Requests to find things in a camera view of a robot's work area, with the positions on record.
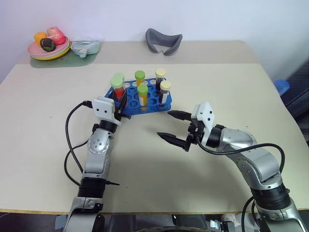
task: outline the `blue test tube rack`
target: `blue test tube rack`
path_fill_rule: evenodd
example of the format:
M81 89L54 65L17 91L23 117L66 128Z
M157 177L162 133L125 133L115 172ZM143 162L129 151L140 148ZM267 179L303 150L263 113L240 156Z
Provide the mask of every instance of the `blue test tube rack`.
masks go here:
M125 81L127 104L123 113L126 115L139 115L139 114L147 114L147 113L170 110L170 104L172 102L170 92L166 102L160 103L159 102L160 90L155 89L155 78L145 79L144 84L147 85L148 87L148 100L146 106L141 106L139 101L139 94L137 92L136 81ZM105 94L105 97L108 98L108 96L112 91L113 88L111 87ZM115 106L119 106L118 100L115 101Z

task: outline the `white container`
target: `white container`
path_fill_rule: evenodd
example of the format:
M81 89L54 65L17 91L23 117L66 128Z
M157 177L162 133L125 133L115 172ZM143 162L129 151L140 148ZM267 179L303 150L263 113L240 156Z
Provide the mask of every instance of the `white container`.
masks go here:
M100 50L100 40L72 41L71 50L80 58L84 58L88 54L95 54Z

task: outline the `pink plate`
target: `pink plate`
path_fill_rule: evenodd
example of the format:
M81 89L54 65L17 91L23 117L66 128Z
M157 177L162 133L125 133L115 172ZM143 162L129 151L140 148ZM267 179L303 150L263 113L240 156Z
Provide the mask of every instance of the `pink plate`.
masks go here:
M51 56L54 55L56 53L59 53L60 51L62 51L63 49L65 49L68 46L68 43L70 43L70 41L68 40L68 38L66 37L66 41L61 44L61 45L56 45L56 49L54 51L51 52L46 52L45 50L43 50L43 48L41 48L40 46L38 46L35 42L33 42L32 44L29 45L28 47L28 53L32 56L36 56L36 57L45 57L45 56Z

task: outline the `white wall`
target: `white wall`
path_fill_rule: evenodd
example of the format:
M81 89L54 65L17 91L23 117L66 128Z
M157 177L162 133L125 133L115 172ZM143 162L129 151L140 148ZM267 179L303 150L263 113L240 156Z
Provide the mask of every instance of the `white wall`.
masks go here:
M51 26L107 41L143 40L148 28L184 40L244 40L272 79L309 56L309 0L1 0L0 82Z

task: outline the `plate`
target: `plate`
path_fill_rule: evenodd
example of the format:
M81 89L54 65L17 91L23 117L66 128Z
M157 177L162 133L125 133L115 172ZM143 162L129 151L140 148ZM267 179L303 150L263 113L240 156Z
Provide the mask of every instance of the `plate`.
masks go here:
M59 51L58 53L51 55L51 56L45 56L45 57L38 57L38 56L34 56L34 55L30 55L30 56L33 57L33 58L39 58L39 59L52 58L52 57L55 57L55 56L63 53L69 46L70 46L70 43L68 43L68 45L66 47L64 47L61 51Z
M46 57L46 56L52 56L54 54L59 53L60 51L63 51L63 49L65 49L66 46L68 46L68 44L70 43L70 41L68 40L68 38L66 37L66 41L61 44L61 45L56 45L56 49L54 51L51 52L47 52L45 50L43 50L43 48L41 48L40 46L38 46L35 42L33 42L32 44L29 45L28 47L28 53L32 56L36 56L36 57Z
M54 56L54 57L50 57L50 58L37 58L37 57L33 57L33 56L31 56L32 58L34 58L34 59L37 59L37 60L52 60L52 59L57 59L57 58L59 58L59 57L61 57L61 56L63 56L63 55L65 55L69 50L70 50L70 47L71 47L71 42L70 42L70 45L68 46L68 48L65 50L65 51L63 51L62 53L60 53L60 54L58 54L58 55L56 55L56 56Z

